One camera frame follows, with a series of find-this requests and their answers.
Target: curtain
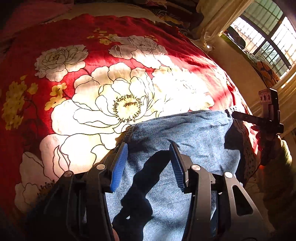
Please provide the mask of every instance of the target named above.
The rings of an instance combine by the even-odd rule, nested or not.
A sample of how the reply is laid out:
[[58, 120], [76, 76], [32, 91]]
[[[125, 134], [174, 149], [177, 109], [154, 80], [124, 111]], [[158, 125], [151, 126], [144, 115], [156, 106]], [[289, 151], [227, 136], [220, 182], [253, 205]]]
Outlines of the curtain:
[[[296, 65], [276, 85], [272, 87], [278, 91], [281, 123], [284, 124], [283, 138], [296, 128]], [[250, 106], [253, 115], [260, 116], [262, 109], [258, 102]]]
[[234, 20], [253, 2], [253, 0], [199, 0], [196, 12], [204, 16], [201, 24], [191, 32], [196, 45], [210, 50], [207, 43], [225, 31]]

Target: blue gripper pad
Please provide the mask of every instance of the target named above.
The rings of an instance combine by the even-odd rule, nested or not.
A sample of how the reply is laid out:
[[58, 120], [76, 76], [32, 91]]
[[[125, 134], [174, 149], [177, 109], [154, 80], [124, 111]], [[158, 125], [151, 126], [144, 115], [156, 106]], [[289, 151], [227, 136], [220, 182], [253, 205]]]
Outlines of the blue gripper pad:
[[110, 190], [112, 192], [114, 192], [120, 184], [127, 158], [128, 158], [128, 144], [125, 143], [119, 154], [119, 157], [117, 159], [117, 162], [112, 172], [112, 180], [110, 184]]
[[174, 170], [175, 178], [178, 184], [178, 187], [184, 192], [184, 189], [186, 187], [185, 185], [185, 172], [182, 168], [182, 165], [180, 163], [180, 158], [178, 156], [178, 153], [173, 148], [172, 144], [170, 144], [170, 161], [172, 163], [172, 167]]

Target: silver rivet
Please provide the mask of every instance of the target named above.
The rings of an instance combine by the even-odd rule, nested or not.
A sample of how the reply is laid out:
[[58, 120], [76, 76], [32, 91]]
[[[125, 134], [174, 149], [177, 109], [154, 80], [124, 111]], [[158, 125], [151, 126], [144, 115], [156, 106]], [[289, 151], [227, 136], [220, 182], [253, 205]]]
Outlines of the silver rivet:
[[72, 172], [71, 172], [71, 171], [66, 171], [66, 172], [64, 173], [64, 176], [65, 176], [65, 177], [71, 177], [71, 176], [72, 176]]
[[103, 170], [103, 169], [105, 169], [105, 167], [106, 167], [106, 166], [105, 166], [104, 164], [99, 164], [99, 165], [97, 165], [96, 168], [97, 168], [98, 170]]
[[232, 177], [233, 177], [233, 175], [232, 175], [231, 172], [225, 172], [224, 175], [225, 175], [225, 177], [227, 177], [227, 178], [232, 178]]
[[192, 170], [195, 170], [195, 171], [199, 171], [200, 170], [200, 166], [199, 165], [192, 165], [191, 168], [192, 168]]

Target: blue denim cloth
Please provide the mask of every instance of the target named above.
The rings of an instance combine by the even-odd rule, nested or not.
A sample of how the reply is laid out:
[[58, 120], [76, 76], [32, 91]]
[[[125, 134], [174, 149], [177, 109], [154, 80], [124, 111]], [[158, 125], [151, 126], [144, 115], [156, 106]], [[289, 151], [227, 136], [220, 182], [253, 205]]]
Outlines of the blue denim cloth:
[[[236, 173], [243, 156], [242, 137], [232, 123], [224, 111], [201, 110], [131, 127], [124, 138], [129, 154], [121, 183], [113, 194], [106, 193], [120, 241], [182, 239], [191, 194], [183, 194], [177, 186], [168, 154], [170, 142], [176, 142], [181, 154], [209, 172]], [[236, 175], [242, 182], [241, 169]]]

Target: bed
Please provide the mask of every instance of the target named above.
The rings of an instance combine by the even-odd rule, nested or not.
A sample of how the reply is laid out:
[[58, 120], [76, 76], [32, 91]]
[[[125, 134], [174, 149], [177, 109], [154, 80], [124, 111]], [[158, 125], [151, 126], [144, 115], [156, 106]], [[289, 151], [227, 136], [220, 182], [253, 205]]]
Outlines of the bed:
[[[0, 206], [15, 222], [65, 171], [88, 171], [110, 154], [132, 124], [234, 105], [250, 113], [225, 71], [178, 28], [136, 6], [112, 7], [77, 5], [22, 31], [0, 65]], [[255, 133], [236, 127], [248, 180]]]

